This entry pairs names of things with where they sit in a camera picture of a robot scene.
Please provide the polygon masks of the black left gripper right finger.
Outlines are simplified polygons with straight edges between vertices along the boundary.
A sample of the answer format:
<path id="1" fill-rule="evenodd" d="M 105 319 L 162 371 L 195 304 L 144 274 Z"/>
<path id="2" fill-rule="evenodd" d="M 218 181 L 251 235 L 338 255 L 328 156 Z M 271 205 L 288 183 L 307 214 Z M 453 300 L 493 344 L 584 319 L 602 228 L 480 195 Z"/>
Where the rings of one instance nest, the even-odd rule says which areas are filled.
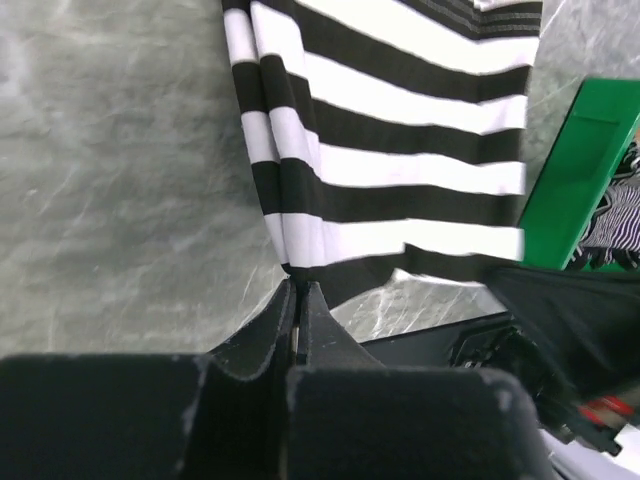
<path id="1" fill-rule="evenodd" d="M 319 284 L 302 290 L 286 377 L 288 479 L 371 479 L 375 421 L 364 395 L 381 363 L 333 318 Z"/>

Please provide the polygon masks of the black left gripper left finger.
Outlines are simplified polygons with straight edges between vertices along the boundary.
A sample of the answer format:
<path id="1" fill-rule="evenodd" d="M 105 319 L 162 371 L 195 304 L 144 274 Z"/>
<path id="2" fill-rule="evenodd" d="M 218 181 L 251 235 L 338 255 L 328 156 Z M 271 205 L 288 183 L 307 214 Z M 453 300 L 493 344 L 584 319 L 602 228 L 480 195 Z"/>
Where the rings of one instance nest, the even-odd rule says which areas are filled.
<path id="1" fill-rule="evenodd" d="M 292 365 L 295 283 L 284 280 L 267 306 L 211 352 L 204 398 L 209 479 L 276 479 Z"/>

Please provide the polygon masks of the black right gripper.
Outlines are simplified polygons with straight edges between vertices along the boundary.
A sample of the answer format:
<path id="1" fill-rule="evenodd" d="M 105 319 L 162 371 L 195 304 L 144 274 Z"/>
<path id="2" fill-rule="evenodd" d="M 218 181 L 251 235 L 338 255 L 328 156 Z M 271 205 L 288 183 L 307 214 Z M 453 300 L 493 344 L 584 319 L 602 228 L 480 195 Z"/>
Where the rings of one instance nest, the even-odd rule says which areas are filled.
<path id="1" fill-rule="evenodd" d="M 483 278 L 510 320 L 479 352 L 515 376 L 557 440 L 617 450 L 639 422 L 639 276 L 502 266 Z"/>

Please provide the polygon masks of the wide striped black white tank top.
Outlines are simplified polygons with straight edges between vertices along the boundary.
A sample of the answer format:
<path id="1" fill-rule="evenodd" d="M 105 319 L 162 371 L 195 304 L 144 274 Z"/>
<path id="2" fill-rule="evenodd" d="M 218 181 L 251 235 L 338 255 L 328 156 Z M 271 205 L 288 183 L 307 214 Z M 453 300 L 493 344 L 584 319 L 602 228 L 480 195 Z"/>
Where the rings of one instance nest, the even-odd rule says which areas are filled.
<path id="1" fill-rule="evenodd" d="M 538 1 L 226 1 L 283 269 L 339 306 L 403 273 L 479 285 L 522 258 Z"/>

